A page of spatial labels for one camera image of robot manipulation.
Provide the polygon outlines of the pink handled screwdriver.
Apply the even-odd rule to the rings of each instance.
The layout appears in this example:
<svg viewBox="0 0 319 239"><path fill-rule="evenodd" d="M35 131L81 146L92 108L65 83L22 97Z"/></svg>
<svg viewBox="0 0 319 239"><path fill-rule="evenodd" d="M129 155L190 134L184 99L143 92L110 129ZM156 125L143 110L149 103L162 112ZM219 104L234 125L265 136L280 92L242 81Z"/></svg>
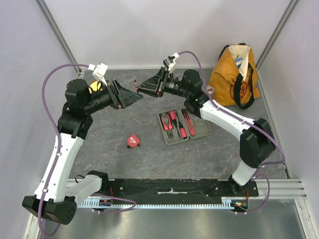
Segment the pink handled screwdriver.
<svg viewBox="0 0 319 239"><path fill-rule="evenodd" d="M176 121L176 116L175 116L174 111L170 111L169 114L170 114L172 123L174 124L175 127L177 127L177 121Z"/></svg>
<svg viewBox="0 0 319 239"><path fill-rule="evenodd" d="M176 114L176 120L177 120L177 124L178 124L179 131L180 131L180 134L181 134L182 138L186 139L187 138L187 134L186 134L186 131L185 131L184 127L183 127L183 124L179 120L178 114Z"/></svg>

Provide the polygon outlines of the pink tape measure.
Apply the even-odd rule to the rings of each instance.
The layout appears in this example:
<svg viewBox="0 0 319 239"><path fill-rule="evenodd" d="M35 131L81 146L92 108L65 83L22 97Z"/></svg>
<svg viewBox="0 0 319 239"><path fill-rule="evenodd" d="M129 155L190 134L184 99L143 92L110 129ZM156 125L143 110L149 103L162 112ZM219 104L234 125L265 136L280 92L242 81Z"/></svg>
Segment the pink tape measure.
<svg viewBox="0 0 319 239"><path fill-rule="evenodd" d="M127 148L135 147L140 147L140 139L135 134L132 134L127 138Z"/></svg>

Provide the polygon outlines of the pink handled pliers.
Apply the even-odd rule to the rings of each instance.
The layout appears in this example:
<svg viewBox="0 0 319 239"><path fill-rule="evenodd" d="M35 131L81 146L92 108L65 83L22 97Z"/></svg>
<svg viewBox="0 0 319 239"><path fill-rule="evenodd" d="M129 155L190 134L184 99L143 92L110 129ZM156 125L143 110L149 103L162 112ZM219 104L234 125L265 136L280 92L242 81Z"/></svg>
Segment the pink handled pliers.
<svg viewBox="0 0 319 239"><path fill-rule="evenodd" d="M168 114L166 114L166 120L164 120L163 114L160 114L160 120L163 127L163 130L167 133L169 139L173 139L173 126Z"/></svg>

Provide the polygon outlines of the grey plastic tool case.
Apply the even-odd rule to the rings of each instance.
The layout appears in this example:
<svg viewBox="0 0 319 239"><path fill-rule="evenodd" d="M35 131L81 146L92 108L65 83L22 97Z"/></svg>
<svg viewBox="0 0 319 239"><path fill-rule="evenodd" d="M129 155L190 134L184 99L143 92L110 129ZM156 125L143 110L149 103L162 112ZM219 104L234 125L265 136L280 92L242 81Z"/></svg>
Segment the grey plastic tool case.
<svg viewBox="0 0 319 239"><path fill-rule="evenodd" d="M186 124L186 121L185 121L185 118L184 118L184 116L182 114L182 111L181 111L182 109L186 109L186 108L167 110L167 111L163 111L163 112L160 112L160 113L157 114L157 117L158 117L158 120L159 120L159 124L160 124L160 129L161 129L165 144L168 145L168 146L174 145L174 144L178 144L178 143L182 143L182 142L186 142L186 141L188 141L190 139L202 138L202 137L209 136L209 135L212 134L212 128L211 128L211 126L210 126L208 121L206 121L206 120L204 120L202 118L199 118L197 116L194 116L194 115L188 113L188 111L187 111L187 113L188 113L188 115L190 117L190 120L192 122L193 128L195 130L195 136L190 135L188 127L187 127L187 124ZM179 131L178 124L177 124L177 127L175 127L174 124L172 123L172 120L171 120L171 117L170 117L170 114L169 114L170 111L174 111L175 115L178 114L179 120L183 124L183 127L184 127L184 129L186 131L186 134L187 134L187 138L186 139L182 138L182 136L180 134L180 131ZM170 117L170 120L171 120L171 123L172 123L172 126L173 126L173 129L172 129L173 139L169 139L167 133L163 130L163 127L162 127L162 124L161 124L161 120L160 120L160 114L163 114L164 120L166 120L166 114L168 114L168 116Z"/></svg>

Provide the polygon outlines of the pink utility knife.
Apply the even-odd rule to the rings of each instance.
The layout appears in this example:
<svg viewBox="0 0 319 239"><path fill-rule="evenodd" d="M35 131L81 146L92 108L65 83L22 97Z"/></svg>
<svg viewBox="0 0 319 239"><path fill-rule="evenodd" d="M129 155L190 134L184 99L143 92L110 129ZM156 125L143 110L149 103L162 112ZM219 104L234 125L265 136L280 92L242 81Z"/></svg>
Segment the pink utility knife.
<svg viewBox="0 0 319 239"><path fill-rule="evenodd" d="M190 120L190 117L189 117L186 109L182 109L181 111L182 111L182 114L183 114L183 116L185 118L185 121L186 121L186 124L187 124L187 127L188 127L190 135L195 136L195 130L193 128L192 122Z"/></svg>

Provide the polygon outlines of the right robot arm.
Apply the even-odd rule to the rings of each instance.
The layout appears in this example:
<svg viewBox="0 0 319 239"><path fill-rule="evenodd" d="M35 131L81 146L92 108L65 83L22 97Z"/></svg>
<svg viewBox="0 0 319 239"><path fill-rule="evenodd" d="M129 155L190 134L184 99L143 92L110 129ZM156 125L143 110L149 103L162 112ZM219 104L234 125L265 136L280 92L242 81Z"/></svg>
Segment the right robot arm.
<svg viewBox="0 0 319 239"><path fill-rule="evenodd" d="M232 195L240 196L257 169L275 151L270 125L263 118L253 120L228 111L211 101L202 85L198 71L186 70L178 79L162 67L155 76L136 87L139 92L156 98L164 93L185 98L184 106L190 114L218 125L239 141L241 162L229 177L228 190Z"/></svg>

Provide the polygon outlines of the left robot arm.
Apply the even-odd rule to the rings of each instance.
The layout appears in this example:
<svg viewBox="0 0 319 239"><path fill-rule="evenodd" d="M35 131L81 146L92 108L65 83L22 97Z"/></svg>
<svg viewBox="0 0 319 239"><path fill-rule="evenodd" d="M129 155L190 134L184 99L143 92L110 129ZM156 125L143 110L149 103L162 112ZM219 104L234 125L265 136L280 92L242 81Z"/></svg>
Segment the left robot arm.
<svg viewBox="0 0 319 239"><path fill-rule="evenodd" d="M39 219L63 225L72 221L77 207L89 196L94 193L103 196L110 189L107 173L95 170L75 186L66 188L74 159L93 123L91 115L106 107L124 109L143 96L122 87L116 80L90 92L85 80L75 79L67 84L65 98L48 167L34 194L25 196L22 202Z"/></svg>

